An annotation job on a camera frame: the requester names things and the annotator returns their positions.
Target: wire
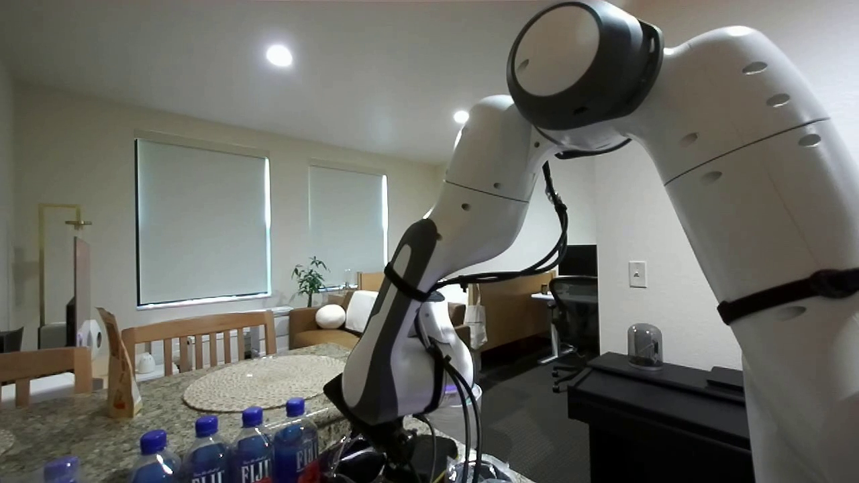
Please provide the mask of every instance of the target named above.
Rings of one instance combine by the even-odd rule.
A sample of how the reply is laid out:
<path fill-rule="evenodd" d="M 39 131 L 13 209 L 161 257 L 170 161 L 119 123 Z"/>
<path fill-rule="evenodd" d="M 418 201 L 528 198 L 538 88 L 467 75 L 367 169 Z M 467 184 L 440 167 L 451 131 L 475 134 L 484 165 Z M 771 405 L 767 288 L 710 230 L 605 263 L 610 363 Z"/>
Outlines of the wire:
<path fill-rule="evenodd" d="M 464 429 L 475 421 L 475 468 L 472 468 L 472 480 L 479 483 L 480 480 L 480 459 L 484 459 L 484 437 L 480 437 L 480 408 L 479 408 L 479 401 L 475 401 L 475 391 L 469 390 L 469 383 L 463 378 L 463 373 L 455 369 L 455 366 L 447 366 L 451 378 L 455 378 L 455 387 L 460 391 L 460 401 L 463 401 L 463 413 L 464 413 Z"/>
<path fill-rule="evenodd" d="M 549 131 L 542 131 L 539 126 L 535 126 L 535 131 L 538 131 L 542 139 L 549 139 L 549 142 L 553 142 L 553 146 L 562 149 L 562 142 L 558 142 L 555 138 L 550 138 Z"/>
<path fill-rule="evenodd" d="M 436 283 L 431 292 L 436 292 L 436 290 L 440 290 L 447 284 L 460 284 L 460 288 L 492 284 L 492 283 L 531 276 L 531 275 L 542 275 L 542 271 L 555 269 L 558 267 L 558 252 L 562 252 L 562 247 L 566 247 L 570 213 L 566 213 L 565 198 L 555 192 L 550 165 L 542 165 L 542 179 L 545 179 L 545 196 L 553 204 L 558 226 L 562 226 L 562 234 L 558 234 L 555 244 L 550 247 L 550 252 L 545 252 L 538 263 L 531 263 L 531 267 L 527 267 L 522 271 L 487 271 L 487 275 L 467 275 L 467 276 L 456 276 L 456 279 L 443 279 L 443 283 Z"/>
<path fill-rule="evenodd" d="M 443 353 L 439 350 L 439 340 L 431 340 L 431 338 L 426 338 L 418 316 L 413 316 L 413 331 L 417 331 L 417 338 L 421 340 L 421 347 L 431 353 L 432 363 L 440 363 L 440 366 L 443 366 L 440 371 L 451 371 L 448 358 L 443 358 Z M 463 410 L 464 410 L 464 448 L 469 452 L 467 408 L 463 405 Z"/>
<path fill-rule="evenodd" d="M 431 448 L 431 477 L 432 477 L 432 476 L 436 476 L 436 457 L 439 457 L 436 426 L 432 426 L 432 421 L 431 421 L 426 416 L 421 416 L 421 413 L 417 413 L 417 420 L 426 425 L 431 437 L 432 437 L 432 448 Z"/>
<path fill-rule="evenodd" d="M 624 138 L 624 142 L 617 142 L 617 146 L 610 146 L 610 149 L 602 149 L 602 151 L 562 151 L 562 154 L 555 154 L 555 159 L 588 159 L 588 157 L 605 157 L 605 154 L 616 154 L 616 151 L 621 151 L 621 149 L 625 149 L 628 142 L 633 142 L 631 138 Z"/>
<path fill-rule="evenodd" d="M 333 463 L 327 468 L 331 476 L 339 476 L 339 468 L 343 463 L 343 455 L 346 455 L 346 440 L 353 440 L 349 436 L 343 436 L 339 444 L 335 444 L 335 455 L 333 455 Z"/>

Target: water bottle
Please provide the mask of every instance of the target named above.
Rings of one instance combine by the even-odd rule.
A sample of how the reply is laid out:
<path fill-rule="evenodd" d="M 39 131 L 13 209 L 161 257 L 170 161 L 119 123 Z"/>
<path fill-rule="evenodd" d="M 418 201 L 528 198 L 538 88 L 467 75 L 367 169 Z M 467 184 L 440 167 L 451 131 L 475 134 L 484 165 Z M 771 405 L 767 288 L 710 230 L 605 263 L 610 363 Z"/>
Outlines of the water bottle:
<path fill-rule="evenodd" d="M 178 469 L 178 459 L 166 452 L 166 432 L 142 432 L 139 459 L 131 469 L 131 483 L 178 483 Z"/>
<path fill-rule="evenodd" d="M 233 476 L 240 483 L 269 483 L 272 440 L 264 432 L 264 408 L 243 410 L 243 432 L 233 445 Z"/>
<path fill-rule="evenodd" d="M 79 459 L 53 459 L 44 468 L 44 483 L 82 483 Z"/>
<path fill-rule="evenodd" d="M 229 445 L 218 437 L 218 416 L 197 420 L 197 440 L 185 459 L 192 483 L 229 483 Z"/>
<path fill-rule="evenodd" d="M 304 398 L 287 401 L 287 425 L 273 432 L 272 480 L 273 483 L 318 483 L 320 480 L 320 437 L 318 426 L 304 420 Z"/>

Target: ceiling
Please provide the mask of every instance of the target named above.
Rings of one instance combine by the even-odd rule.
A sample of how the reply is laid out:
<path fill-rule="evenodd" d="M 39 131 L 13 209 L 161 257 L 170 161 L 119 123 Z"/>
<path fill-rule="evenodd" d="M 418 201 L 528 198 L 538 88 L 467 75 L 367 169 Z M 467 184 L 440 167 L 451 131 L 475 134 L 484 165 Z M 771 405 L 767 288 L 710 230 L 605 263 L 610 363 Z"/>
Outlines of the ceiling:
<path fill-rule="evenodd" d="M 549 0 L 0 0 L 16 82 L 447 165 Z M 295 69 L 264 64 L 287 41 Z"/>

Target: recessed light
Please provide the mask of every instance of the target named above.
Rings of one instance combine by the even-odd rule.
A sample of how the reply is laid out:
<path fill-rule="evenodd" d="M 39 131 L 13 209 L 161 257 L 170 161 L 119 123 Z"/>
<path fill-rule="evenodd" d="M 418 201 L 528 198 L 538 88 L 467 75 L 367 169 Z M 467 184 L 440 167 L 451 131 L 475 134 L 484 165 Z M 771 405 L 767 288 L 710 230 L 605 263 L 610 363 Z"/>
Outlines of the recessed light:
<path fill-rule="evenodd" d="M 286 44 L 272 44 L 265 48 L 265 61 L 280 67 L 280 69 L 290 69 L 292 67 L 292 51 Z"/>
<path fill-rule="evenodd" d="M 467 123 L 467 110 L 455 114 L 455 123 L 464 126 Z"/>

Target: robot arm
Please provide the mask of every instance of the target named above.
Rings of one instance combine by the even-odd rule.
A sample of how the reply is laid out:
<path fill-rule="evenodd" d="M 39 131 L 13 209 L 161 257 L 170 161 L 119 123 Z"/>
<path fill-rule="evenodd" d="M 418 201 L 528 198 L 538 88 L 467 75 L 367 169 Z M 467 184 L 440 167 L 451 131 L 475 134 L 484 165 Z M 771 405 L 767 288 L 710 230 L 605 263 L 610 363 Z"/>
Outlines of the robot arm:
<path fill-rule="evenodd" d="M 757 480 L 859 480 L 857 299 L 853 288 L 826 299 L 810 276 L 857 269 L 859 174 L 793 61 L 745 27 L 663 48 L 656 27 L 588 0 L 524 27 L 508 87 L 514 100 L 472 108 L 436 209 L 394 251 L 367 331 L 331 383 L 342 410 L 386 426 L 431 408 L 440 378 L 417 323 L 439 283 L 515 239 L 545 139 L 566 159 L 633 138 L 737 320 Z M 467 369 L 456 343 L 448 354 Z"/>

